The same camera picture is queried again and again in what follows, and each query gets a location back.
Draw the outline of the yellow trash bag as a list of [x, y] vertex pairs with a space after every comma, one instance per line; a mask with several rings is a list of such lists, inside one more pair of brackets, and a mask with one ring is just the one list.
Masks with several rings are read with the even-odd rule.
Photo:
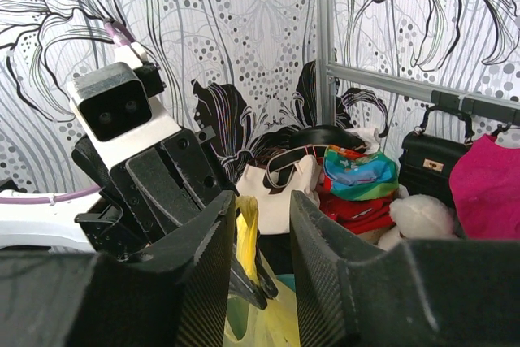
[[296, 294], [279, 281], [258, 247], [255, 197], [239, 196], [224, 346], [299, 346]]

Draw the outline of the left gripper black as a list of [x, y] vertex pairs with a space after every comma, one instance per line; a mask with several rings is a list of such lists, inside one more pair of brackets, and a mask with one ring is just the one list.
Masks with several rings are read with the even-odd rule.
[[[116, 190], [117, 203], [132, 213], [131, 227], [147, 245], [195, 218], [222, 191], [235, 188], [213, 149], [215, 138], [211, 127], [199, 132], [183, 128], [111, 169], [101, 160]], [[94, 174], [76, 161], [73, 151], [73, 161], [96, 183]], [[279, 296], [269, 263], [275, 239], [261, 236], [256, 244], [257, 281], [246, 275], [237, 259], [237, 244], [232, 249], [229, 294], [265, 310]]]

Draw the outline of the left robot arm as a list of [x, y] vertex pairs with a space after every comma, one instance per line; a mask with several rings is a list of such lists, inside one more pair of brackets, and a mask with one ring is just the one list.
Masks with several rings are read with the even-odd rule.
[[1, 182], [1, 247], [49, 247], [60, 252], [101, 251], [127, 260], [147, 244], [131, 227], [134, 219], [116, 201], [107, 169], [87, 137], [73, 155], [96, 185], [75, 193], [24, 193], [12, 179]]

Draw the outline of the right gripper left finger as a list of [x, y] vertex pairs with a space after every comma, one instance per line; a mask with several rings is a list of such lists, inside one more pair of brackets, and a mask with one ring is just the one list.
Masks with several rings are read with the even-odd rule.
[[220, 346], [235, 195], [129, 262], [106, 254], [1, 256], [4, 346]]

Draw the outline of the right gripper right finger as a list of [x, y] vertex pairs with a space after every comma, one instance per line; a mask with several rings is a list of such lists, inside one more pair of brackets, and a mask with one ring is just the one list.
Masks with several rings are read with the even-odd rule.
[[382, 250], [290, 201], [304, 346], [516, 346], [516, 241], [406, 240]]

